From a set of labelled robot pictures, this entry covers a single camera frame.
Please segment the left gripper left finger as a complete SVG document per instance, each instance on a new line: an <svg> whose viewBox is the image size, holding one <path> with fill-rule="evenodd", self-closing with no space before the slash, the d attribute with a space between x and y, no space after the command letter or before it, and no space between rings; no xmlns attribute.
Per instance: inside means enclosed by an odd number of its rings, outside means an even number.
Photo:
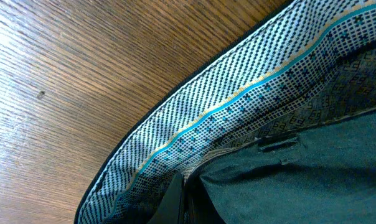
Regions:
<svg viewBox="0 0 376 224"><path fill-rule="evenodd" d="M148 224L183 224L183 222L184 179L181 173L177 173Z"/></svg>

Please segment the black shorts patterned waistband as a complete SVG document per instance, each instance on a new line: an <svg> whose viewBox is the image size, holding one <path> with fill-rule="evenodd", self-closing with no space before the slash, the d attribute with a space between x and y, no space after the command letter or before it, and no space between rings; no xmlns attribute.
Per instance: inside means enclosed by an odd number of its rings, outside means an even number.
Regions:
<svg viewBox="0 0 376 224"><path fill-rule="evenodd" d="M153 107L108 156L75 223L143 223L176 172L376 107L376 0L290 1Z"/></svg>

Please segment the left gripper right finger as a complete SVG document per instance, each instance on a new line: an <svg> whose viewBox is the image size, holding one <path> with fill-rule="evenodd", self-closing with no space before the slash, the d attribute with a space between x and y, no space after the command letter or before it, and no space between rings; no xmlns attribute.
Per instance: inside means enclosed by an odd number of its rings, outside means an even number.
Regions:
<svg viewBox="0 0 376 224"><path fill-rule="evenodd" d="M198 177L186 185L186 203L188 223L225 224Z"/></svg>

